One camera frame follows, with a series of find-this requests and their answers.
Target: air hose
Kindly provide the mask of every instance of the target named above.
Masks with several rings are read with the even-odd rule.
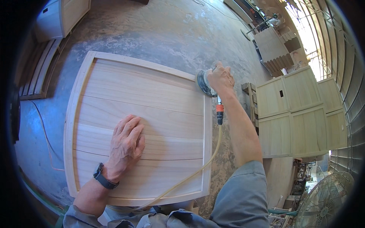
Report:
[[[218,153],[218,149],[220,146],[220,141],[222,140],[222,125],[218,125],[219,126],[219,135],[218,135],[218,143],[217,146],[215,147],[215,151],[212,155],[212,157],[209,159],[209,161],[207,163],[205,163],[199,170],[197,170],[195,173],[193,173],[192,175],[188,176],[187,178],[183,179],[182,181],[180,181],[179,183],[175,184],[174,186],[172,186],[171,188],[169,188],[168,190],[166,190],[164,193],[162,193],[161,195],[159,195],[158,197],[156,197],[154,200],[152,200],[151,202],[148,202],[147,204],[140,206],[138,208],[133,209],[133,211],[135,210],[140,210],[142,208],[145,208],[153,203],[155,203],[156,201],[158,201],[159,199],[161,199],[162,197],[164,197],[167,193],[169,193],[170,191],[174,190],[176,187],[178,187],[180,184],[184,183],[185,181],[189,180],[190,178],[194,177],[195,175],[197,175],[198,173],[200,173],[205,167],[207,167],[214,159],[214,157],[217,155]]]

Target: left hand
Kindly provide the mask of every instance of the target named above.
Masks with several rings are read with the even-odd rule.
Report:
[[[141,159],[145,148],[144,128],[141,118],[129,115],[114,128],[111,140],[109,160],[104,164],[103,176],[117,183]]]

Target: concrete floor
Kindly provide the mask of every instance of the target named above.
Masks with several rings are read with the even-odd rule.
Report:
[[[151,0],[148,5],[120,0],[92,1],[91,10],[72,33],[57,62],[49,98],[35,100],[55,150],[52,152],[54,167],[64,168],[65,112],[76,74],[89,50],[131,56],[190,74],[212,68],[215,61],[221,60],[223,65],[231,66],[237,96],[249,113],[248,96],[242,93],[241,84],[259,84],[271,76],[260,64],[253,43],[241,34],[240,29],[248,31],[248,26],[238,20],[221,0],[208,2],[215,8],[194,1]],[[219,153],[212,164],[211,194],[197,200],[199,214],[205,217],[210,215],[218,191],[236,169],[227,119],[223,132]],[[217,137],[215,124],[213,148]],[[68,194],[65,173],[50,166],[40,120],[29,101],[21,102],[19,138],[15,145],[18,163],[30,181],[56,203],[72,204],[74,198]],[[268,175],[268,183],[277,184],[280,172],[290,170],[292,162],[288,158],[283,161],[286,168],[272,168],[276,173],[270,180]],[[281,192],[284,191],[278,190],[274,196],[268,193],[268,196],[275,198],[278,194],[285,194]]]

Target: forearm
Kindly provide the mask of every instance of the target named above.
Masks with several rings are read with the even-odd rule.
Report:
[[[109,189],[104,188],[97,180],[91,178],[77,194],[73,205],[82,213],[100,217],[107,204]]]
[[[236,167],[256,160],[262,163],[261,146],[256,130],[247,113],[239,103],[234,91],[220,96],[230,124],[230,135]]]

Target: standing fan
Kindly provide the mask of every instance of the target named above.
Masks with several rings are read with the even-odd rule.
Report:
[[[354,178],[347,172],[326,176],[298,209],[295,228],[327,227],[348,198],[353,183]]]

